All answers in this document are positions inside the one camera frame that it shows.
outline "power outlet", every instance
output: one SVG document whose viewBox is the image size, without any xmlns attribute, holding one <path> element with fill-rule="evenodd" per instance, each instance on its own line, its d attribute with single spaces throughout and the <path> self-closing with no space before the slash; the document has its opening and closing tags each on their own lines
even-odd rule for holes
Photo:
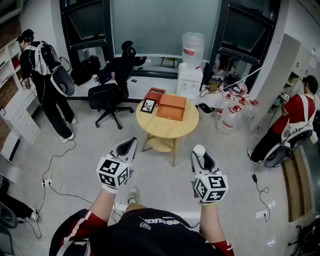
<svg viewBox="0 0 320 256">
<path fill-rule="evenodd" d="M 267 211 L 267 210 L 257 211 L 257 212 L 255 213 L 255 218 L 256 218 L 256 219 L 259 219 L 259 218 L 265 217 L 264 215 L 265 215 L 266 217 L 268 216 L 268 211 Z"/>
<path fill-rule="evenodd" d="M 47 179 L 44 182 L 42 182 L 42 187 L 48 187 L 51 184 L 52 184 L 52 180 L 51 179 Z"/>
</svg>

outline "open cardboard box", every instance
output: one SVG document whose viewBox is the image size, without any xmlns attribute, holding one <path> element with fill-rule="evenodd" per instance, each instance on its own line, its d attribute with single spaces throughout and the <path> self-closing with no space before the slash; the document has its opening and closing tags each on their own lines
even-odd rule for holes
<svg viewBox="0 0 320 256">
<path fill-rule="evenodd" d="M 186 110 L 186 101 L 185 97 L 164 94 L 160 100 L 156 116 L 182 122 Z"/>
</svg>

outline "black cap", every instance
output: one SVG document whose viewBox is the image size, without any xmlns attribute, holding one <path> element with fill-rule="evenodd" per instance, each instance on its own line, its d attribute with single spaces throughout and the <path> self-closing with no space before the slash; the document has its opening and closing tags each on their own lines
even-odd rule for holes
<svg viewBox="0 0 320 256">
<path fill-rule="evenodd" d="M 313 76 L 313 75 L 308 75 L 307 77 L 304 77 L 302 79 L 302 82 L 304 84 L 308 83 L 309 85 L 309 89 L 311 90 L 311 92 L 313 94 L 316 93 L 317 89 L 318 89 L 318 81 L 317 79 Z"/>
<path fill-rule="evenodd" d="M 31 29 L 27 29 L 27 30 L 23 31 L 23 33 L 20 36 L 18 36 L 18 38 L 16 40 L 20 44 L 23 40 L 30 39 L 33 35 L 34 35 L 34 32 Z"/>
</svg>

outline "red sleeve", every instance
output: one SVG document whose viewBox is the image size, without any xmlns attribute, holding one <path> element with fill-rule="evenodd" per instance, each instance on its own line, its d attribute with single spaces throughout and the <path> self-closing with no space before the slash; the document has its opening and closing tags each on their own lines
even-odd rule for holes
<svg viewBox="0 0 320 256">
<path fill-rule="evenodd" d="M 234 250 L 231 243 L 227 240 L 221 242 L 212 243 L 212 246 L 219 248 L 225 256 L 234 256 Z"/>
<path fill-rule="evenodd" d="M 89 235 L 94 233 L 96 230 L 107 226 L 107 222 L 88 210 L 83 218 L 73 222 L 69 234 L 60 241 L 60 245 L 62 246 L 64 243 L 72 240 L 87 239 Z"/>
<path fill-rule="evenodd" d="M 289 100 L 287 104 L 284 105 L 284 111 L 288 114 L 291 114 L 295 109 L 297 109 L 297 106 L 301 105 L 301 98 L 299 95 L 295 95 L 292 97 L 292 99 Z"/>
</svg>

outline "red t-shirt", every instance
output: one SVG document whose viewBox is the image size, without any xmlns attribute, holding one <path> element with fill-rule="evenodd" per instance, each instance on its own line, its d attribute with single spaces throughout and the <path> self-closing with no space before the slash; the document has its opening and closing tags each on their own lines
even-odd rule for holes
<svg viewBox="0 0 320 256">
<path fill-rule="evenodd" d="M 307 94 L 305 94 L 305 96 L 308 99 L 308 118 L 311 118 L 311 116 L 316 111 L 314 98 Z M 288 123 L 289 118 L 291 124 L 303 122 L 305 120 L 304 104 L 299 95 L 293 96 L 292 99 L 290 99 L 289 102 L 284 105 L 284 111 L 287 112 L 288 115 L 282 115 L 272 125 L 272 129 L 275 134 L 282 134 L 284 128 Z"/>
</svg>

